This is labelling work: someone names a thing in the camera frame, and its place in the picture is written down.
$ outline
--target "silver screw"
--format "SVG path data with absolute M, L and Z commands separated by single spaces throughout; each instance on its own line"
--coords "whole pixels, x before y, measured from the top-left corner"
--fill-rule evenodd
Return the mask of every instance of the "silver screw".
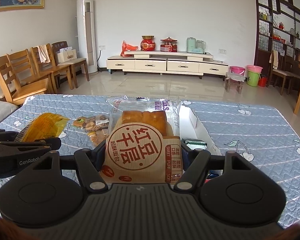
M 95 181 L 90 184 L 90 188 L 92 188 L 94 190 L 103 189 L 105 187 L 106 187 L 106 184 L 104 184 L 103 182 L 99 182 L 99 181 L 98 182 Z
M 192 188 L 192 184 L 190 182 L 180 182 L 177 187 L 181 190 L 188 190 Z

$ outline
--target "red bean bread package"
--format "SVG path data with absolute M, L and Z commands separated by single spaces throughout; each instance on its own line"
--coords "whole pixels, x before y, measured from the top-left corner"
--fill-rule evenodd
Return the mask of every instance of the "red bean bread package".
M 115 100 L 101 176 L 106 183 L 171 183 L 182 175 L 178 103 Z

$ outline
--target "small stool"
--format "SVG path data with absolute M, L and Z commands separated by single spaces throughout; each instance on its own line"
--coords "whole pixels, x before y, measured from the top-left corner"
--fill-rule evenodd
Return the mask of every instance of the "small stool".
M 242 91 L 242 86 L 243 86 L 243 83 L 244 83 L 245 80 L 246 80 L 245 77 L 242 76 L 242 75 L 239 75 L 239 74 L 236 74 L 236 73 L 227 72 L 226 73 L 225 90 L 227 90 L 227 92 L 229 92 L 230 91 L 231 83 L 232 84 L 236 84 L 237 85 L 237 92 L 240 95 L 241 91 Z

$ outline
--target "white tv stand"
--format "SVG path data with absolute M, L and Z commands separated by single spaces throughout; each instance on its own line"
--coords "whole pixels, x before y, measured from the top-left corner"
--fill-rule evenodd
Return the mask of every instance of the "white tv stand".
M 163 51 L 126 51 L 132 57 L 113 56 L 107 60 L 107 69 L 122 69 L 127 72 L 149 72 L 198 75 L 200 78 L 207 74 L 221 75 L 223 78 L 229 70 L 227 64 L 212 60 L 211 54 Z

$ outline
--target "tile floor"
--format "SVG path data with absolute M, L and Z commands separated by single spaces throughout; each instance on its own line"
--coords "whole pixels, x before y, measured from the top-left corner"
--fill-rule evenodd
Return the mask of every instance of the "tile floor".
M 78 76 L 79 88 L 70 90 L 67 82 L 61 84 L 59 93 L 77 95 L 100 96 L 132 96 L 152 98 L 186 98 L 208 101 L 229 101 L 243 104 L 269 105 L 277 108 L 292 128 L 300 136 L 300 110 L 298 115 L 293 114 L 297 101 L 297 92 L 293 91 L 289 96 L 287 91 L 282 96 L 279 87 L 262 88 L 250 87 L 245 83 L 241 95 L 231 87 L 229 93 L 224 89 L 225 82 L 221 78 L 204 76 L 202 80 L 198 76 L 177 74 L 154 74 L 116 71 L 101 72 L 90 76 L 87 82 L 84 75 Z

